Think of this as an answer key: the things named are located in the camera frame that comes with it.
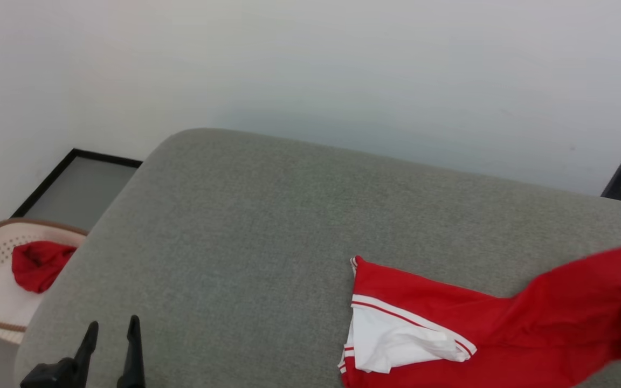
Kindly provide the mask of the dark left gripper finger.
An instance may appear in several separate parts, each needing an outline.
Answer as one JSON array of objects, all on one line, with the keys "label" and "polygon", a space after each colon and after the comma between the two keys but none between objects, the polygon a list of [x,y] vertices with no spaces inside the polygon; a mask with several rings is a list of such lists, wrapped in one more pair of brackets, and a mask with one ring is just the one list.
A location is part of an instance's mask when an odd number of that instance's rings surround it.
[{"label": "dark left gripper finger", "polygon": [[89,364],[95,351],[98,334],[99,324],[97,321],[93,321],[88,325],[83,341],[81,341],[74,356],[75,369],[73,380],[87,380]]},{"label": "dark left gripper finger", "polygon": [[127,341],[127,354],[123,373],[118,379],[118,387],[146,387],[140,318],[137,315],[130,318]]}]

